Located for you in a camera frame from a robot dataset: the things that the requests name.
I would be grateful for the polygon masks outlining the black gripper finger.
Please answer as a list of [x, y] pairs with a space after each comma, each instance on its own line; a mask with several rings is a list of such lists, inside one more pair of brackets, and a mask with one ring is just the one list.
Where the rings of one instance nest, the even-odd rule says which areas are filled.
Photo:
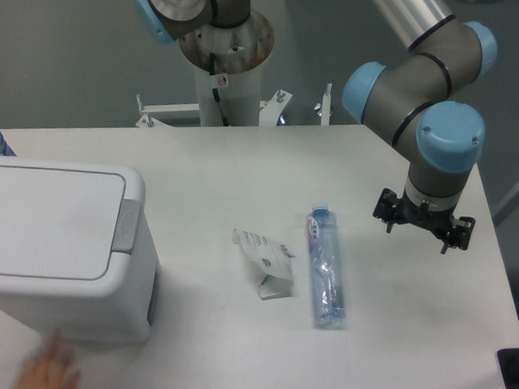
[[395, 225], [403, 222], [404, 215], [399, 209], [400, 199], [389, 188], [384, 188], [374, 207], [373, 216], [380, 219], [386, 225], [386, 232], [392, 232]]
[[444, 221], [434, 230], [434, 235], [442, 241], [441, 253], [449, 249], [468, 250], [470, 239], [475, 227], [475, 218], [460, 216]]

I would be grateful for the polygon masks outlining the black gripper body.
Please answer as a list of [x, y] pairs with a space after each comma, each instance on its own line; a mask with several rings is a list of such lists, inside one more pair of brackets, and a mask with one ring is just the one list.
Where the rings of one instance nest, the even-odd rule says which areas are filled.
[[414, 225], [435, 235], [446, 235], [452, 229], [453, 214], [450, 210], [430, 211], [426, 202], [415, 205], [404, 192], [396, 209], [396, 225]]

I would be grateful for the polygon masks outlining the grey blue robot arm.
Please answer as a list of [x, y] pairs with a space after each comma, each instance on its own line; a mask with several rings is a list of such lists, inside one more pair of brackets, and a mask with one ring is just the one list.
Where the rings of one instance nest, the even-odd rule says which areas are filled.
[[[156, 42], [177, 43], [195, 69], [202, 125], [261, 124], [259, 71], [275, 35], [251, 0], [133, 1]], [[460, 22], [443, 0], [372, 1], [409, 52], [394, 69], [361, 65], [343, 87], [348, 113], [409, 164], [403, 194], [385, 188], [374, 217], [466, 250], [475, 221], [454, 210], [481, 156], [485, 123], [452, 95], [492, 68], [497, 41], [489, 28]]]

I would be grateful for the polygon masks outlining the blurred human hand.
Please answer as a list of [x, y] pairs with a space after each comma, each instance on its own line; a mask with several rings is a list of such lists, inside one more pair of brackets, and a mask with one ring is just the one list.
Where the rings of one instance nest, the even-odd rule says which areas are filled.
[[11, 389], [78, 389], [80, 383], [75, 349], [55, 330], [22, 363]]

